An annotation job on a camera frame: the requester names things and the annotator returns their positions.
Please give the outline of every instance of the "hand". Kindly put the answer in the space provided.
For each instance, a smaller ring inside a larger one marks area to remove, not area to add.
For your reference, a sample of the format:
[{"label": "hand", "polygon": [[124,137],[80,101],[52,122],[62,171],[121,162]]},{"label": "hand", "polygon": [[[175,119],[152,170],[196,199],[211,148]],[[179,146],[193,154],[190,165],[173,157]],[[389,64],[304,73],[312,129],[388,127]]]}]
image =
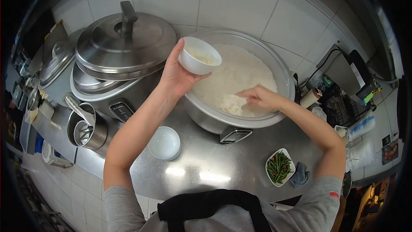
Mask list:
[{"label": "hand", "polygon": [[256,85],[251,89],[239,92],[239,97],[247,98],[248,105],[257,105],[265,109],[279,110],[288,99],[266,89],[261,84]]},{"label": "hand", "polygon": [[181,38],[172,49],[164,66],[162,78],[159,85],[165,86],[173,96],[178,98],[185,95],[192,89],[193,85],[198,81],[209,77],[212,73],[206,75],[195,75],[184,69],[179,63],[178,57],[183,50],[185,41]]}]

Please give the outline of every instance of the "tile floor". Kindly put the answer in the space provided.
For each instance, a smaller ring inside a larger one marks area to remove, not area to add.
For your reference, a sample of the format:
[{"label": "tile floor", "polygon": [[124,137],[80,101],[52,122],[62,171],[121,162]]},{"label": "tile floor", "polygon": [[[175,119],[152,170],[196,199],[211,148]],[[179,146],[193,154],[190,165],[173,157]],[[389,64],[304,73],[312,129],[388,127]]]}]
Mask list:
[{"label": "tile floor", "polygon": [[[54,211],[78,232],[108,230],[103,181],[77,165],[58,168],[47,165],[41,156],[25,154],[22,166],[29,171],[37,189]],[[163,201],[136,195],[146,218]]]}]

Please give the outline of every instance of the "paper label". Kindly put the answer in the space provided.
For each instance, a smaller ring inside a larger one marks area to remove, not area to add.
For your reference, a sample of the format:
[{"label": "paper label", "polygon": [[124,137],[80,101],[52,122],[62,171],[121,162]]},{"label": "paper label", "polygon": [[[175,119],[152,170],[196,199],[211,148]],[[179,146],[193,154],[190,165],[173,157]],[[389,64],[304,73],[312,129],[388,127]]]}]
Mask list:
[{"label": "paper label", "polygon": [[352,68],[352,72],[353,72],[353,73],[355,74],[355,76],[356,76],[356,80],[358,80],[358,83],[359,83],[359,85],[360,85],[361,88],[362,88],[362,87],[365,86],[366,84],[365,84],[365,82],[363,81],[362,76],[360,75],[360,73],[359,73],[359,71],[358,71],[358,68],[356,67],[355,63],[352,63],[352,64],[351,64],[351,68]]}]

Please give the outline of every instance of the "poster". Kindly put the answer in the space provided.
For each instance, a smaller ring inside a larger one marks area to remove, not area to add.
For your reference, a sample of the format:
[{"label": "poster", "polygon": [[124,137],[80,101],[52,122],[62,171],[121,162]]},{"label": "poster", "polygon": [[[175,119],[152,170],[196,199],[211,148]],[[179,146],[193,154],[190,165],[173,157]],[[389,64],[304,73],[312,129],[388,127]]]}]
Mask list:
[{"label": "poster", "polygon": [[396,139],[382,148],[382,165],[393,161],[398,157],[398,155],[398,139]]}]

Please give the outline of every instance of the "apron strap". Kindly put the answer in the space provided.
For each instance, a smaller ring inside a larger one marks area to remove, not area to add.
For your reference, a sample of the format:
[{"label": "apron strap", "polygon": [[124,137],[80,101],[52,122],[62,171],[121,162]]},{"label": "apron strap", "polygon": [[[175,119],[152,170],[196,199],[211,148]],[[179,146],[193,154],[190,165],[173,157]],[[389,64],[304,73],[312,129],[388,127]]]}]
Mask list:
[{"label": "apron strap", "polygon": [[271,228],[262,213],[259,199],[239,190],[217,189],[213,191],[179,194],[157,204],[159,219],[167,221],[169,232],[184,232],[184,221],[209,218],[222,206],[236,205],[249,211],[255,232],[269,232]]}]

